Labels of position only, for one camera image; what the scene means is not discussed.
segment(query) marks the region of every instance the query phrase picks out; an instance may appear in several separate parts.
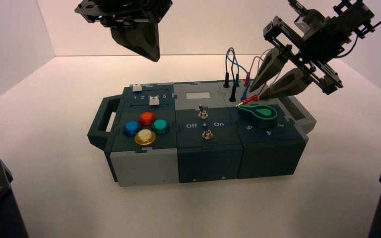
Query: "teal button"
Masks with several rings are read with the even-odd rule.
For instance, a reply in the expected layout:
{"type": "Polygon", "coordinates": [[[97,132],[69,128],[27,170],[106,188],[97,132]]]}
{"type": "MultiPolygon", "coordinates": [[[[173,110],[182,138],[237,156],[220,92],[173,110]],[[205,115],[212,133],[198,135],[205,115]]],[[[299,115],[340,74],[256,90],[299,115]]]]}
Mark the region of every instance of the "teal button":
{"type": "Polygon", "coordinates": [[[169,130],[169,125],[163,119],[158,119],[152,125],[152,129],[156,134],[164,134],[169,130]]]}

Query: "white table surface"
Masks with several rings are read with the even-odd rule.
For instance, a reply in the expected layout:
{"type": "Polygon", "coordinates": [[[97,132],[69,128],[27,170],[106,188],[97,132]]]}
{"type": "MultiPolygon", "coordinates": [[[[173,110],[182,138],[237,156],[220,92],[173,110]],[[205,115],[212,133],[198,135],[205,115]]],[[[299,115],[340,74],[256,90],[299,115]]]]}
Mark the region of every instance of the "white table surface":
{"type": "Polygon", "coordinates": [[[381,90],[332,65],[345,88],[298,96],[317,125],[294,175],[121,188],[86,136],[102,98],[223,79],[224,57],[54,58],[0,96],[0,157],[30,236],[365,237],[381,190],[381,90]]]}

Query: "black metal bracket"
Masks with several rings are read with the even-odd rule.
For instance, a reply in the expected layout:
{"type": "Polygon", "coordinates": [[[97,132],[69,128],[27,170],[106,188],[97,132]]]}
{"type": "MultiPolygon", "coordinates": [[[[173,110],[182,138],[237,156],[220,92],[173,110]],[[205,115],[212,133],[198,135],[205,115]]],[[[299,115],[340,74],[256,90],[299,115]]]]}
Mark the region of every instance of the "black metal bracket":
{"type": "Polygon", "coordinates": [[[303,38],[291,29],[291,27],[288,26],[280,17],[276,16],[273,21],[264,28],[263,36],[273,46],[278,48],[282,54],[285,54],[294,65],[303,71],[304,74],[312,76],[309,78],[311,78],[324,93],[329,95],[338,88],[343,87],[338,73],[335,72],[331,66],[326,63],[321,63],[318,60],[311,60],[302,54],[302,52],[305,51],[303,46],[303,38]],[[292,51],[289,50],[288,46],[285,46],[277,39],[280,34],[285,35],[294,44],[294,46],[300,50],[300,52],[296,55],[293,54],[292,51]],[[322,78],[318,77],[315,74],[316,68],[320,69],[325,76],[322,78]]]}

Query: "green dial knob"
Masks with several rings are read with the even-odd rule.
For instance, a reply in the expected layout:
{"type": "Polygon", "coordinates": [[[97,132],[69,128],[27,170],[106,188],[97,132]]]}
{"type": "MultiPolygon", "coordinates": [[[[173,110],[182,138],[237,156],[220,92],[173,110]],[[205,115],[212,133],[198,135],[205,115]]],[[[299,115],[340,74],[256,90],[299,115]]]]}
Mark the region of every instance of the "green dial knob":
{"type": "Polygon", "coordinates": [[[277,110],[268,105],[239,106],[239,115],[255,127],[268,129],[274,127],[277,110]]]}

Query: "white backdrop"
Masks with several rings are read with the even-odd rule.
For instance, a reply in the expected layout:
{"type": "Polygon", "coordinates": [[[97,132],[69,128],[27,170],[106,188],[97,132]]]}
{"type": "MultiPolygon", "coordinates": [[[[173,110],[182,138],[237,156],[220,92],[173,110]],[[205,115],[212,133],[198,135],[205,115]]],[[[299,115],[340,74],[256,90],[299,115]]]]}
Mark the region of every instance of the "white backdrop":
{"type": "MultiPolygon", "coordinates": [[[[100,23],[88,24],[74,12],[80,0],[37,1],[57,56],[134,55],[112,40],[109,29],[100,23]]],[[[334,16],[332,7],[339,0],[300,2],[325,16],[334,16]]],[[[381,19],[381,0],[364,2],[375,13],[376,23],[381,19]]],[[[233,46],[238,54],[259,54],[271,47],[262,32],[276,15],[297,29],[292,24],[297,14],[287,0],[173,0],[159,25],[161,53],[223,54],[233,46]]],[[[352,56],[344,61],[381,88],[381,26],[359,41],[352,56]]]]}
{"type": "Polygon", "coordinates": [[[35,0],[0,0],[0,95],[54,56],[35,0]]]}
{"type": "MultiPolygon", "coordinates": [[[[88,24],[74,12],[80,0],[37,0],[57,56],[134,55],[116,44],[110,30],[88,24]]],[[[325,0],[306,6],[332,13],[325,0]]],[[[287,0],[173,0],[159,24],[162,54],[222,54],[233,46],[239,54],[271,47],[263,28],[278,15],[288,23],[297,17],[287,0]]]]}

